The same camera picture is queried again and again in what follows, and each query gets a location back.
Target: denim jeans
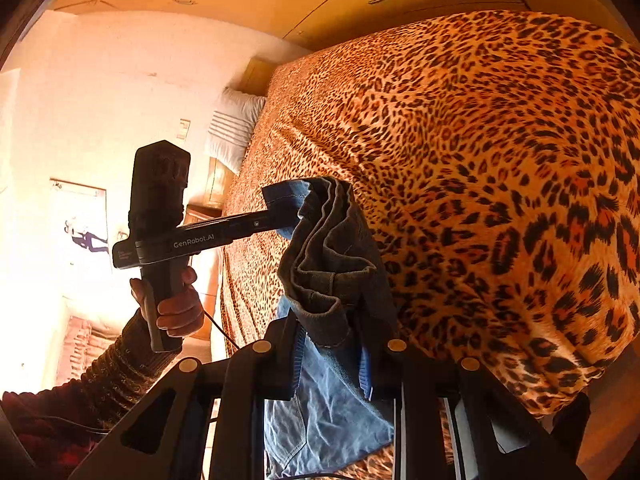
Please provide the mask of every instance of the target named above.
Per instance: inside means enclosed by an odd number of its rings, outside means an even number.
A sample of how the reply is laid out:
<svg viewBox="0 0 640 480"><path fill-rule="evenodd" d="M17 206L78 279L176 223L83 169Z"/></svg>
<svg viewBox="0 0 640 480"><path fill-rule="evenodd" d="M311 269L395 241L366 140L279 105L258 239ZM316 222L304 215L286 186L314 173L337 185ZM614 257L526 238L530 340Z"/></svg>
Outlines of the denim jeans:
<svg viewBox="0 0 640 480"><path fill-rule="evenodd" d="M360 308L396 326L396 308L351 185L291 180L262 190L269 209L298 208L299 222L278 267L284 295L306 330L300 385L292 400L265 405L269 478L334 472L393 440L392 407L368 402L358 378L362 348L350 323Z"/></svg>

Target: round screw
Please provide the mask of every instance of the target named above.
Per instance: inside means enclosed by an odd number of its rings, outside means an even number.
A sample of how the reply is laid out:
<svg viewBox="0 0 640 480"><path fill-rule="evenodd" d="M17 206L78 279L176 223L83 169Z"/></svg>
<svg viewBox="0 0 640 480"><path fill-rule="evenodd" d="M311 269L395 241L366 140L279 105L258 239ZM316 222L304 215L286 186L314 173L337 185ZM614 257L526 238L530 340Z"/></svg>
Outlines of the round screw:
<svg viewBox="0 0 640 480"><path fill-rule="evenodd" d="M406 350L406 343L402 339L391 339L386 346L392 352L404 352Z"/></svg>
<svg viewBox="0 0 640 480"><path fill-rule="evenodd" d="M480 369L480 363L475 357L465 357L460 365L468 372L476 372Z"/></svg>
<svg viewBox="0 0 640 480"><path fill-rule="evenodd" d="M181 372L185 372L186 374L188 374L198 368L198 362L192 357L187 357L186 359L180 361L178 368L180 368Z"/></svg>
<svg viewBox="0 0 640 480"><path fill-rule="evenodd" d="M271 343L265 341L264 339L260 339L260 341L256 341L251 346L252 350L257 354L264 354L271 350Z"/></svg>

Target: jeans pocket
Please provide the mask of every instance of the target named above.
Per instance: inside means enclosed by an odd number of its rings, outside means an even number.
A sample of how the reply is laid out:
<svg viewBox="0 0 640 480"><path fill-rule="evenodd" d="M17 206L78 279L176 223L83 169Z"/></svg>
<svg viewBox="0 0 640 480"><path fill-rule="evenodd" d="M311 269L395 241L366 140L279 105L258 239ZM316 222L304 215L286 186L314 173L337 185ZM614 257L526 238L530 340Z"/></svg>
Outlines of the jeans pocket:
<svg viewBox="0 0 640 480"><path fill-rule="evenodd" d="M306 445L306 425L298 396L291 400L265 400L264 418L264 447L270 459L270 477L278 478Z"/></svg>

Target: finger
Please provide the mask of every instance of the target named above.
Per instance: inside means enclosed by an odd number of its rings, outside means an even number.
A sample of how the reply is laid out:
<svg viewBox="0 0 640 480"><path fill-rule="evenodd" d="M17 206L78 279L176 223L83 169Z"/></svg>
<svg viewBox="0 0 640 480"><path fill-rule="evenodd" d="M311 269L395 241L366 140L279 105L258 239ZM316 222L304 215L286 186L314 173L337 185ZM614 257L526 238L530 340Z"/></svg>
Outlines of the finger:
<svg viewBox="0 0 640 480"><path fill-rule="evenodd" d="M182 282L185 285L191 285L191 283L195 282L198 279L198 275L196 271L193 270L193 267L185 267L181 273Z"/></svg>
<svg viewBox="0 0 640 480"><path fill-rule="evenodd" d="M200 306L200 297L196 290L191 285L188 285L174 297L168 300L162 300L158 304L158 314L161 316L171 316L173 314L186 312L195 306Z"/></svg>
<svg viewBox="0 0 640 480"><path fill-rule="evenodd" d="M156 325L158 325L158 328L163 330L175 330L177 328L187 326L189 323L198 319L201 315L202 309L192 308L186 312L181 312L180 314L174 314L172 316L159 316L156 321Z"/></svg>
<svg viewBox="0 0 640 480"><path fill-rule="evenodd" d="M198 318L195 319L193 322L189 323L187 326L167 330L166 333L170 337L187 337L188 335L191 335L197 332L199 329L201 329L203 324L204 324L204 313L200 312L200 315L198 316Z"/></svg>
<svg viewBox="0 0 640 480"><path fill-rule="evenodd" d="M145 302L145 286L143 285L142 280L139 278L131 278L129 280L129 285L131 286L131 295L133 296L133 299L142 306Z"/></svg>

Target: cable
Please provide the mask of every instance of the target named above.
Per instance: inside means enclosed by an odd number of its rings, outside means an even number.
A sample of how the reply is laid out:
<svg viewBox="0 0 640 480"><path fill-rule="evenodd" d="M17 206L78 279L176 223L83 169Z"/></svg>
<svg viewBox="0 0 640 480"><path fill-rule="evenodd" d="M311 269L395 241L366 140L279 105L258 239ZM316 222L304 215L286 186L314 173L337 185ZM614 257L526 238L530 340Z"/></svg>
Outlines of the cable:
<svg viewBox="0 0 640 480"><path fill-rule="evenodd" d="M351 476L338 475L336 473L311 473L306 475L296 475L296 476L283 476L282 478L278 478L278 480L305 480L306 478L338 478L340 480L356 480Z"/></svg>
<svg viewBox="0 0 640 480"><path fill-rule="evenodd" d="M221 333L224 337L226 337L226 340L227 340L227 341L229 341L233 346L235 346L235 347L236 347L236 350L239 350L239 349L240 349L240 347L236 344L236 342L235 342L233 339L231 339L231 338L226 334L226 332L225 332L224 330L222 330L222 329L220 328L220 326L219 326L215 321L213 321L213 318L209 315L209 313L208 313L206 310L203 310L203 312L204 312L204 315L205 315L205 316L207 316L207 317L209 318L209 320L210 320L210 321L215 325L215 327L216 327L218 330L220 330L220 333Z"/></svg>
<svg viewBox="0 0 640 480"><path fill-rule="evenodd" d="M100 428L90 428L89 426L85 426L84 424L78 424L72 420L68 420L68 418L62 418L61 416L52 416L52 415L23 415L20 418L28 418L28 419L40 419L40 420L56 420L58 422L64 422L70 426L75 426L76 428L81 428L82 430L89 431L90 433L96 433L101 435L106 435L111 430L101 430Z"/></svg>

